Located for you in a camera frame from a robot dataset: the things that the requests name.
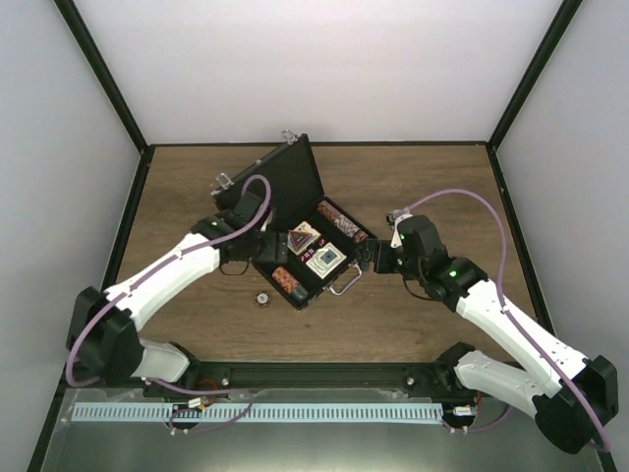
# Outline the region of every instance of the poker chip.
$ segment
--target poker chip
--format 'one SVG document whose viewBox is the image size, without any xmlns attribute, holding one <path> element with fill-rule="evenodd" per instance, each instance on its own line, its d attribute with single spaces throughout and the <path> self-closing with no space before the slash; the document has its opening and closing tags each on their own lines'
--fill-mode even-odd
<svg viewBox="0 0 629 472">
<path fill-rule="evenodd" d="M 267 307 L 269 303 L 271 303 L 271 297 L 270 297 L 270 295 L 268 293 L 266 293 L 266 292 L 259 292 L 258 295 L 256 295 L 256 304 L 260 308 Z"/>
</svg>

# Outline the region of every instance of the white wall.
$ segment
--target white wall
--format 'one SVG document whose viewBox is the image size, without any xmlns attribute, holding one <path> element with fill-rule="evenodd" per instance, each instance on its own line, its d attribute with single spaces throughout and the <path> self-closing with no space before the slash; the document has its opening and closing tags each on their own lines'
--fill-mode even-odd
<svg viewBox="0 0 629 472">
<path fill-rule="evenodd" d="M 560 0 L 78 0 L 150 143 L 488 139 Z"/>
<path fill-rule="evenodd" d="M 618 368 L 629 470 L 629 4 L 586 1 L 498 150 L 558 334 Z"/>
<path fill-rule="evenodd" d="M 138 153 L 52 1 L 0 6 L 0 462 L 27 470 Z"/>
</svg>

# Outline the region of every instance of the briefcase handle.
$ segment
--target briefcase handle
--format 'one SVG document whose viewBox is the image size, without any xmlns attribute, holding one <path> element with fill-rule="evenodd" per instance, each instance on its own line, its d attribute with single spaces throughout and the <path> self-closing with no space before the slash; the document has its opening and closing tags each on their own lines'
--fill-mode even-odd
<svg viewBox="0 0 629 472">
<path fill-rule="evenodd" d="M 343 285 L 343 288 L 341 288 L 338 292 L 334 288 L 334 283 L 332 282 L 332 284 L 330 284 L 330 286 L 328 287 L 328 290 L 330 291 L 330 293 L 332 295 L 336 295 L 336 296 L 340 297 L 345 292 L 347 292 L 352 285 L 354 285 L 356 282 L 358 282 L 359 278 L 361 278 L 363 276 L 363 271 L 361 270 L 361 268 L 358 265 L 358 263 L 352 263 L 352 264 L 350 264 L 350 267 L 355 268 L 358 273 L 356 274 L 356 276 L 354 278 L 352 278 L 345 285 Z"/>
</svg>

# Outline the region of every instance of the black frame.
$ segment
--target black frame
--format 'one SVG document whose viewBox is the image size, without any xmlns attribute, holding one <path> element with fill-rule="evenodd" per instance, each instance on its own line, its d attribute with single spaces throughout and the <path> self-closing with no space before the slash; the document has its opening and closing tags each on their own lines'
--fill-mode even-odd
<svg viewBox="0 0 629 472">
<path fill-rule="evenodd" d="M 162 144 L 149 145 L 136 123 L 122 93 L 118 89 L 116 82 L 111 75 L 104 59 L 100 55 L 98 48 L 87 29 L 81 14 L 73 0 L 54 0 L 61 15 L 68 24 L 68 27 L 86 60 L 100 81 L 104 91 L 107 93 L 114 109 L 118 113 L 121 122 L 127 129 L 130 138 L 136 145 L 141 159 L 133 182 L 131 193 L 123 214 L 122 221 L 116 236 L 114 248 L 109 260 L 109 264 L 103 279 L 103 288 L 112 285 L 116 281 L 120 264 L 123 260 L 127 242 L 131 234 L 136 212 L 140 204 L 144 183 L 148 174 L 150 163 L 157 147 L 172 146 L 273 146 L 275 143 L 247 143 L 247 144 Z M 520 109 L 525 103 L 529 93 L 533 89 L 537 79 L 541 75 L 544 66 L 552 55 L 561 37 L 570 25 L 574 15 L 577 13 L 582 0 L 563 0 L 552 23 L 546 31 L 543 40 L 538 47 L 529 67 L 527 68 L 520 84 L 516 88 L 507 108 L 500 118 L 491 138 L 488 142 L 325 142 L 313 143 L 313 146 L 453 146 L 453 145 L 481 145 L 486 147 L 487 158 L 493 171 L 496 186 L 507 216 L 511 235 L 515 242 L 516 251 L 520 259 L 520 264 L 524 272 L 527 288 L 531 296 L 535 313 L 540 325 L 553 332 L 552 324 L 548 316 L 548 311 L 543 300 L 540 285 L 529 256 L 526 242 L 518 222 L 515 208 L 511 202 L 506 182 L 500 169 L 500 164 L 496 156 L 496 150 L 507 135 L 510 127 L 515 121 Z M 373 386 L 373 387 L 402 387 L 407 389 L 405 379 L 409 375 L 420 377 L 422 372 L 431 372 L 435 368 L 435 363 L 215 363 L 204 362 L 202 369 L 214 376 L 228 376 L 230 384 L 233 386 L 248 387 L 353 387 L 353 386 Z M 139 387 L 141 383 L 129 381 L 125 387 Z M 59 382 L 59 386 L 53 397 L 44 428 L 42 429 L 39 442 L 33 453 L 29 471 L 39 470 L 43 463 L 43 458 L 47 450 L 47 445 L 55 425 L 56 417 L 63 394 L 68 386 L 65 380 Z M 413 389 L 414 396 L 428 396 L 434 401 L 457 402 L 462 398 L 469 398 L 469 392 L 449 392 L 439 390 L 434 385 L 423 385 L 421 389 Z M 611 458 L 611 454 L 599 453 L 600 463 L 605 472 L 612 472 L 616 467 Z"/>
</svg>

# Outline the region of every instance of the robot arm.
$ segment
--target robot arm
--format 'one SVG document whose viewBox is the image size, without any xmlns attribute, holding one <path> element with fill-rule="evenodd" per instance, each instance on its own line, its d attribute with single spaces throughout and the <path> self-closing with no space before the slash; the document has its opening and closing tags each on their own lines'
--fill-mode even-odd
<svg viewBox="0 0 629 472">
<path fill-rule="evenodd" d="M 140 330 L 170 299 L 203 275 L 231 261 L 283 264 L 286 234 L 260 228 L 237 235 L 261 210 L 262 200 L 243 195 L 233 210 L 199 221 L 166 255 L 131 278 L 99 292 L 89 287 L 77 297 L 67 347 L 107 384 L 131 378 L 156 378 L 191 388 L 197 380 L 194 356 L 173 343 L 139 337 Z M 103 307 L 108 313 L 77 339 Z"/>
<path fill-rule="evenodd" d="M 365 243 L 363 261 L 374 262 L 377 273 L 401 273 L 417 280 L 432 300 L 481 328 L 522 366 L 516 369 L 459 343 L 441 356 L 447 359 L 451 379 L 524 411 L 552 443 L 578 452 L 595 436 L 596 428 L 558 373 L 503 313 L 495 283 L 468 259 L 450 257 L 426 216 L 404 213 L 389 218 L 389 223 L 394 227 L 392 240 Z M 614 366 L 602 356 L 588 359 L 506 299 L 505 308 L 584 393 L 600 422 L 609 422 L 617 414 Z"/>
</svg>

